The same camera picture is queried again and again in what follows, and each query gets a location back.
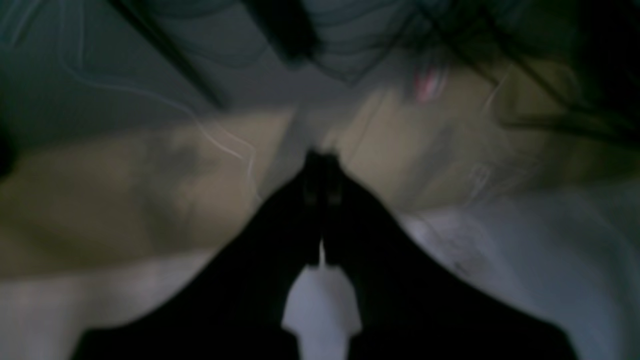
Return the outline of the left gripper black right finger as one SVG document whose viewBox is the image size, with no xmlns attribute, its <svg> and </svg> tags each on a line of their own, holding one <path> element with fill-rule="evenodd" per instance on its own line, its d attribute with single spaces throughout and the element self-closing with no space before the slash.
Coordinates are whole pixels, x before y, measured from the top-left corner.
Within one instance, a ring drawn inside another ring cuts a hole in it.
<svg viewBox="0 0 640 360">
<path fill-rule="evenodd" d="M 350 360 L 576 360 L 566 332 L 461 280 L 326 155 L 327 260 L 354 286 Z"/>
</svg>

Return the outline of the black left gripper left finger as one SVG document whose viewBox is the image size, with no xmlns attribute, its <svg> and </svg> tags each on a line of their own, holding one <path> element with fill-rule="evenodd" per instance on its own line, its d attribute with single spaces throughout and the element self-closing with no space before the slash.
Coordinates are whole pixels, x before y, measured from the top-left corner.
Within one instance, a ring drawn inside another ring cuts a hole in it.
<svg viewBox="0 0 640 360">
<path fill-rule="evenodd" d="M 268 198 L 242 232 L 151 312 L 85 332 L 74 360 L 299 360 L 282 327 L 302 269 L 319 257 L 323 157 Z"/>
</svg>

